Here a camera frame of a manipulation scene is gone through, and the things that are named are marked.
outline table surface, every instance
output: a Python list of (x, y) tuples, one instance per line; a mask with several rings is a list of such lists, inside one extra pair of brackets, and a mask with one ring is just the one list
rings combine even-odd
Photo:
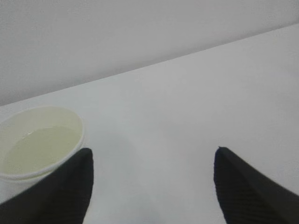
[(85, 224), (225, 223), (218, 146), (299, 194), (299, 24), (0, 107), (74, 110), (94, 154)]

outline paper cup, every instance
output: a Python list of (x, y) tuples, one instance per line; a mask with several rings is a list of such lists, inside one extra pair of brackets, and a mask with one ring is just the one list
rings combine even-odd
[[(30, 164), (26, 164), (30, 172), (13, 172), (9, 173), (4, 169), (7, 163), (7, 155), (9, 155), (14, 146), (22, 139), (24, 136), (29, 136), (29, 134), (34, 133), (37, 130), (45, 130), (45, 128), (67, 128), (76, 133), (76, 138), (73, 138), (73, 146), (69, 148), (64, 148), (64, 153), (60, 156), (61, 151), (53, 152), (56, 153), (56, 160), (51, 164), (45, 162), (43, 166), (43, 161), (39, 160), (39, 169), (34, 169), (30, 167)], [(53, 170), (58, 168), (61, 164), (67, 161), (72, 155), (74, 155), (79, 149), (83, 147), (85, 138), (85, 129), (82, 119), (73, 111), (57, 107), (57, 106), (41, 106), (36, 108), (31, 108), (19, 112), (0, 124), (0, 203), (21, 193), (25, 189), (33, 186), (35, 183), (40, 181), (42, 178), (50, 174)], [(59, 141), (64, 141), (64, 137), (54, 139), (55, 144), (63, 143)], [(26, 154), (27, 159), (43, 158), (42, 151), (35, 151), (34, 153), (30, 151)]]

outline gray wall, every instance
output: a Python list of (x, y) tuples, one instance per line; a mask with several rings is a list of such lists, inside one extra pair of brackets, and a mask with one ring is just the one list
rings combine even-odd
[(0, 0), (0, 105), (298, 19), (298, 0)]

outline cup rim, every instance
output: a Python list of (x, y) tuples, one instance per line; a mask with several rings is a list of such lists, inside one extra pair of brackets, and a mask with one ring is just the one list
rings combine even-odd
[(31, 111), (31, 110), (39, 109), (39, 108), (47, 108), (47, 107), (48, 108), (55, 107), (55, 108), (59, 108), (59, 109), (64, 109), (64, 110), (67, 110), (69, 112), (74, 113), (78, 117), (78, 119), (79, 119), (79, 121), (80, 121), (80, 123), (82, 125), (82, 134), (81, 134), (81, 137), (80, 137), (78, 143), (74, 146), (74, 148), (65, 157), (63, 157), (62, 159), (60, 159), (59, 161), (57, 161), (57, 162), (55, 162), (55, 163), (53, 163), (51, 165), (48, 165), (48, 166), (46, 166), (46, 167), (44, 167), (44, 168), (42, 168), (42, 169), (40, 169), (38, 171), (34, 171), (34, 172), (30, 172), (30, 173), (25, 173), (25, 174), (5, 174), (5, 173), (2, 173), (0, 171), (0, 179), (7, 180), (7, 181), (29, 181), (32, 178), (43, 176), (43, 175), (45, 175), (47, 173), (50, 173), (55, 168), (57, 168), (59, 165), (61, 165), (64, 162), (66, 162), (69, 158), (71, 158), (74, 155), (74, 153), (76, 151), (79, 150), (79, 147), (82, 146), (83, 141), (84, 141), (84, 137), (85, 137), (85, 125), (84, 125), (84, 122), (83, 122), (82, 118), (77, 113), (75, 113), (74, 111), (72, 111), (72, 110), (70, 110), (68, 108), (65, 108), (65, 107), (60, 107), (60, 106), (55, 106), (55, 105), (42, 105), (42, 106), (35, 106), (35, 107), (27, 108), (27, 109), (21, 110), (19, 112), (16, 112), (16, 113), (8, 116), (5, 120), (3, 120), (3, 121), (0, 122), (0, 125), (3, 124), (3, 123), (5, 123), (5, 122), (7, 122), (7, 121), (9, 121), (14, 116), (17, 116), (17, 115), (19, 115), (19, 114), (21, 114), (23, 112), (27, 112), (27, 111)]

